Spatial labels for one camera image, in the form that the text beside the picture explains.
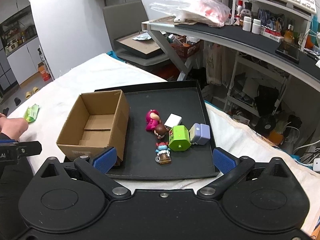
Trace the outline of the person's left hand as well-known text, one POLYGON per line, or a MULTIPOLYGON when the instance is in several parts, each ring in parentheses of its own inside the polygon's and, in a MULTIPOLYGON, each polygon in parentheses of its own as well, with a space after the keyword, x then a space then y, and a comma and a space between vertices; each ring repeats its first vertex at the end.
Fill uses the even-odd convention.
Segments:
POLYGON ((21 135, 28 129, 28 123, 23 118, 7 118, 1 114, 1 139, 18 141, 21 135))

